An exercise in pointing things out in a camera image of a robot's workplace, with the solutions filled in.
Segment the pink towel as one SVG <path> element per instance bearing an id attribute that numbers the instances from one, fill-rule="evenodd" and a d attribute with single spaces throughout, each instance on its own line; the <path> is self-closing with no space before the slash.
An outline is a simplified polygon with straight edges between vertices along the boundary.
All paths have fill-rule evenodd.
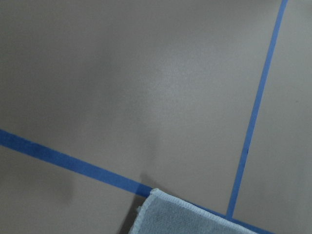
<path id="1" fill-rule="evenodd" d="M 160 189 L 151 190 L 131 227 L 131 234 L 253 234 Z"/>

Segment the brown paper table cover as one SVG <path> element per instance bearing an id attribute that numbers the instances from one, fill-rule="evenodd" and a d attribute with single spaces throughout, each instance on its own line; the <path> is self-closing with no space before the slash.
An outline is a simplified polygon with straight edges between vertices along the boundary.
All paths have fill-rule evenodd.
<path id="1" fill-rule="evenodd" d="M 144 197 L 312 231 L 309 0 L 3 0 L 0 231 L 125 234 Z"/>

